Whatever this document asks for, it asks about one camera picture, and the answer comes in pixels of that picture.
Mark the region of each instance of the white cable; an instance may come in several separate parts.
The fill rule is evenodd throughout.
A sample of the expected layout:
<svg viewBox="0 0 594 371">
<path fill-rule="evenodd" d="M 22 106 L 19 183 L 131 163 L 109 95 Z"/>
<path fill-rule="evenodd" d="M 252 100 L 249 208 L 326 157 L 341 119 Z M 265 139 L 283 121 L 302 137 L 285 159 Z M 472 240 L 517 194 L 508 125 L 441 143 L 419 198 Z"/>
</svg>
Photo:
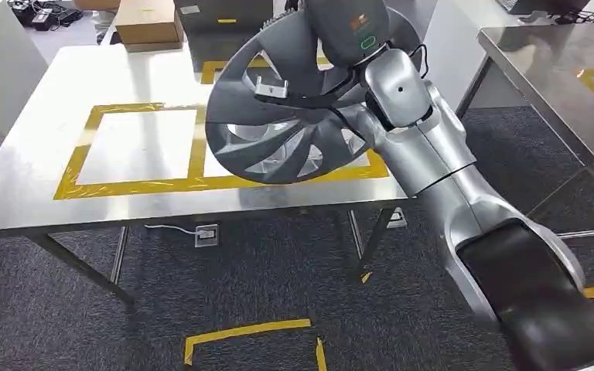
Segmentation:
<svg viewBox="0 0 594 371">
<path fill-rule="evenodd" d="M 199 234 L 197 232 L 193 232 L 192 230 L 184 230 L 180 226 L 167 226 L 165 224 L 156 224 L 155 226 L 148 226 L 148 225 L 145 224 L 145 227 L 147 227 L 147 228 L 172 228 L 173 230 L 180 230 L 183 233 Z"/>
<path fill-rule="evenodd" d="M 210 231 L 208 231 L 208 230 L 198 230 L 196 232 L 193 232 L 192 230 L 184 230 L 180 226 L 168 226 L 166 224 L 156 224 L 154 226 L 149 226 L 149 225 L 145 224 L 145 228 L 149 228 L 149 229 L 152 229 L 152 228 L 171 228 L 173 230 L 180 230 L 181 232 L 187 233 L 187 234 L 196 234 L 197 236 L 202 237 L 202 238 L 209 238 L 208 237 L 208 234 L 210 233 Z"/>
</svg>

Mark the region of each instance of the cardboard box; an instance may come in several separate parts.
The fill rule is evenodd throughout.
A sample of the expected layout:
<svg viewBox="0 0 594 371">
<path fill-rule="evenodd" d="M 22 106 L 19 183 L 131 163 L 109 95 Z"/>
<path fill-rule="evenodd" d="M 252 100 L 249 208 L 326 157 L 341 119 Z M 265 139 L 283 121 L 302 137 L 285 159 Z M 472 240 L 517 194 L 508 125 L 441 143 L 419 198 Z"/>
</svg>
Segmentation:
<svg viewBox="0 0 594 371">
<path fill-rule="evenodd" d="M 115 28 L 130 52 L 183 47 L 183 27 L 173 0 L 121 0 Z"/>
</svg>

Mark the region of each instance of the table leg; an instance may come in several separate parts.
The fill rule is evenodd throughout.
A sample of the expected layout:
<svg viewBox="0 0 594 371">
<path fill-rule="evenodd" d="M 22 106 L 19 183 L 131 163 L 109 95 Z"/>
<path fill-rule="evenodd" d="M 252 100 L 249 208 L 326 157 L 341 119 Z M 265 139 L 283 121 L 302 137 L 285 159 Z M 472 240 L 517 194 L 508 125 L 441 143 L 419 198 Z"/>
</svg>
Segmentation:
<svg viewBox="0 0 594 371">
<path fill-rule="evenodd" d="M 374 222 L 374 226 L 372 227 L 370 239 L 365 244 L 363 253 L 359 258 L 357 270 L 360 273 L 362 273 L 361 271 L 365 268 L 366 264 L 369 263 L 372 259 L 372 254 L 374 254 L 374 251 L 376 251 L 379 247 L 379 242 L 381 241 L 381 238 L 384 236 L 384 233 L 386 232 L 386 229 L 388 227 L 388 223 L 391 221 L 391 217 L 393 216 L 394 212 L 395 208 L 381 209 L 379 217 Z"/>
<path fill-rule="evenodd" d="M 562 240 L 571 240 L 573 238 L 594 237 L 594 230 L 578 230 L 575 232 L 557 233 Z"/>
<path fill-rule="evenodd" d="M 357 214 L 354 212 L 354 210 L 349 210 L 347 211 L 347 217 L 350 219 L 352 238 L 354 238 L 354 246 L 357 249 L 357 256 L 360 260 L 363 256 L 363 238 L 360 235 L 360 230 L 357 223 Z"/>
<path fill-rule="evenodd" d="M 117 242 L 117 251 L 114 253 L 113 270 L 111 272 L 111 282 L 119 284 L 119 274 L 121 273 L 121 262 L 124 260 L 124 252 L 126 250 L 126 243 L 128 242 L 128 227 L 123 226 L 119 232 L 119 240 Z"/>
<path fill-rule="evenodd" d="M 461 103 L 459 103 L 459 106 L 456 108 L 456 116 L 459 119 L 463 118 L 463 116 L 466 115 L 468 108 L 475 99 L 477 91 L 480 89 L 483 80 L 486 78 L 486 74 L 488 73 L 491 64 L 493 64 L 493 60 L 491 58 L 486 58 L 486 62 L 484 62 L 482 69 L 475 77 L 473 84 L 470 85 L 470 88 L 466 92 L 466 95 L 463 96 Z"/>
<path fill-rule="evenodd" d="M 103 274 L 97 272 L 88 263 L 79 259 L 71 251 L 66 249 L 63 245 L 58 243 L 48 234 L 38 234 L 28 236 L 29 240 L 37 243 L 38 246 L 49 252 L 55 258 L 70 266 L 79 274 L 87 277 L 90 281 L 97 284 L 99 287 L 114 294 L 119 300 L 127 305 L 133 305 L 133 298 L 126 291 L 122 290 L 115 283 L 109 281 Z"/>
<path fill-rule="evenodd" d="M 354 246 L 357 249 L 358 264 L 356 271 L 358 274 L 362 274 L 363 270 L 372 259 L 372 254 L 379 247 L 379 241 L 381 241 L 384 232 L 387 229 L 388 223 L 391 221 L 391 217 L 395 208 L 381 209 L 379 217 L 374 222 L 372 232 L 370 233 L 370 239 L 366 244 L 363 244 L 363 238 L 360 235 L 360 229 L 356 218 L 356 213 L 353 210 L 347 212 L 350 219 L 350 225 L 352 227 L 352 238 L 354 239 Z"/>
</svg>

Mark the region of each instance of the power adapter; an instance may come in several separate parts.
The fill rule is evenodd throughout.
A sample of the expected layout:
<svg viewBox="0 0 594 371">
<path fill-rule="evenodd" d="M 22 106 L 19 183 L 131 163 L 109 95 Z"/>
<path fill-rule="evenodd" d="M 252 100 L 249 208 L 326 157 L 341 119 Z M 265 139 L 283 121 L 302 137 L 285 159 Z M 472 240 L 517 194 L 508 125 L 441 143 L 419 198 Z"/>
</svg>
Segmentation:
<svg viewBox="0 0 594 371">
<path fill-rule="evenodd" d="M 31 26 L 38 31 L 49 31 L 51 26 L 58 23 L 58 18 L 52 12 L 52 9 L 40 9 L 32 19 Z"/>
<path fill-rule="evenodd" d="M 58 15 L 58 22 L 65 27 L 83 18 L 83 12 L 76 9 L 67 9 Z"/>
</svg>

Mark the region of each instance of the stainless steel table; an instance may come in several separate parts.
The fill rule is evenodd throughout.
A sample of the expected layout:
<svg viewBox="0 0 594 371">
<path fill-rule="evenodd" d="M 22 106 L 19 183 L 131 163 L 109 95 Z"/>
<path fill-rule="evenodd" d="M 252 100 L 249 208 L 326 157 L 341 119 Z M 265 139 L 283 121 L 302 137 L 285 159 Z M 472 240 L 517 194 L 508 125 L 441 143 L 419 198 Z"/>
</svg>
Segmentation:
<svg viewBox="0 0 594 371">
<path fill-rule="evenodd" d="M 594 174 L 594 23 L 485 28 L 478 40 L 488 55 L 482 71 L 495 63 L 582 164 L 529 212 L 531 216 L 580 174 Z M 484 77 L 479 73 L 463 107 Z M 594 236 L 594 230 L 563 237 L 588 236 Z"/>
<path fill-rule="evenodd" d="M 117 286 L 127 229 L 110 279 L 47 233 L 316 207 L 386 208 L 379 218 L 385 224 L 406 198 L 372 153 L 303 184 L 265 186 L 232 176 L 203 133 L 209 84 L 225 61 L 198 63 L 197 72 L 193 62 L 187 46 L 134 54 L 123 46 L 60 50 L 0 148 L 0 237 L 27 236 L 132 303 Z"/>
</svg>

